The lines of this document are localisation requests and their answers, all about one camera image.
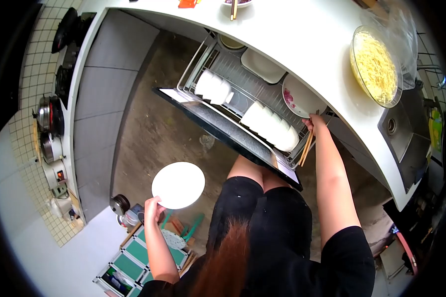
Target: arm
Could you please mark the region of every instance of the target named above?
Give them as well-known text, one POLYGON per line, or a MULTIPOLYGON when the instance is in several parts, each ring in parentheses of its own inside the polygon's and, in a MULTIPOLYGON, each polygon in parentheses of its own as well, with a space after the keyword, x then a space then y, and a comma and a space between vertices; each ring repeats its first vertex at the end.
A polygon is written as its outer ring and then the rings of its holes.
POLYGON ((303 120, 313 130, 316 142, 317 205, 321 221, 321 249, 337 232, 360 222, 353 205, 345 167, 321 116, 303 120))
POLYGON ((159 215, 165 207, 158 205, 159 196, 145 201, 144 231, 149 255, 149 266, 155 280, 174 284, 179 281, 178 269, 168 249, 167 243, 157 225, 159 215))

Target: stainless steel sink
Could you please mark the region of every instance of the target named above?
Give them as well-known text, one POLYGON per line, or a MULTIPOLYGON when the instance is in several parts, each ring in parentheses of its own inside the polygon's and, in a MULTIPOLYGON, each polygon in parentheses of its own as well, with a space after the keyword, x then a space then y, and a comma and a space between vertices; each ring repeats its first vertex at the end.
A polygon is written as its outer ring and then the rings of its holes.
POLYGON ((385 110, 378 125, 398 163, 406 192, 424 172, 431 145, 423 99, 420 86, 403 91, 400 102, 385 110))

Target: hand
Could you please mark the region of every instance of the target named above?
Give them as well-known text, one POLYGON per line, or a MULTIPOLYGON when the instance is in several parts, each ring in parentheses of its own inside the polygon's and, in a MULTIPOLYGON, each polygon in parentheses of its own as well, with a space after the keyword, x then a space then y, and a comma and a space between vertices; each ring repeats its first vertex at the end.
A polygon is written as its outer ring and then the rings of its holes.
POLYGON ((160 214, 165 210, 165 207, 157 204, 157 202, 162 201, 159 196, 147 199, 145 201, 143 213, 143 224, 144 226, 151 226, 153 224, 157 225, 159 221, 160 214))
POLYGON ((310 120, 308 119, 302 119, 303 123, 306 124, 307 129, 309 129, 309 131, 312 131, 312 133, 317 136, 317 130, 320 129, 321 127, 327 127, 324 119, 316 114, 310 114, 310 120))

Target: concrete floor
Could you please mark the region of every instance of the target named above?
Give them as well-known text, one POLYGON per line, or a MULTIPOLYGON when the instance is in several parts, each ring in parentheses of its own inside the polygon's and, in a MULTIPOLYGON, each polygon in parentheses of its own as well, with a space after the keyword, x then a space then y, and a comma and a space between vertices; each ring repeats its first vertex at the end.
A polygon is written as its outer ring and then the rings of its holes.
MULTIPOLYGON (((202 196, 192 205, 175 212, 184 223, 191 225, 200 212, 205 214, 194 233, 192 249, 205 253, 208 228, 213 206, 221 191, 234 160, 235 151, 212 140, 202 128, 188 119, 180 110, 154 94, 151 88, 176 86, 184 69, 198 48, 198 43, 172 33, 161 33, 149 52, 149 63, 143 67, 135 82, 135 93, 120 139, 114 171, 113 195, 124 194, 131 205, 152 196, 154 176, 167 164, 179 161, 199 166, 205 175, 202 196)), ((361 168, 350 153, 339 145, 339 151, 349 177, 352 194, 367 240, 376 253, 383 245, 392 224, 381 204, 390 198, 389 192, 361 168)), ((312 210, 311 259, 320 261, 320 224, 316 204, 315 150, 312 150, 303 168, 297 169, 303 184, 302 195, 312 210)))

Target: pull-out drawer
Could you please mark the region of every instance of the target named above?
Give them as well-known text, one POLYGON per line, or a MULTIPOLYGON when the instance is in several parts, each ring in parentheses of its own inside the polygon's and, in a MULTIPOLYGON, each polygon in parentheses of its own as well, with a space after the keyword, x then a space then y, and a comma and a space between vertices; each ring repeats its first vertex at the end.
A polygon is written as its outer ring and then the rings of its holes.
POLYGON ((295 168, 309 135, 308 130, 301 118, 292 113, 284 103, 281 82, 270 86, 244 69, 241 66, 241 53, 222 50, 217 42, 208 36, 198 48, 177 87, 154 88, 154 92, 182 110, 209 134, 302 191, 295 168), (196 82, 206 69, 230 82, 234 96, 229 104, 213 105, 195 95, 196 82), (269 107, 299 132, 299 143, 291 152, 279 151, 240 122, 256 100, 269 107))

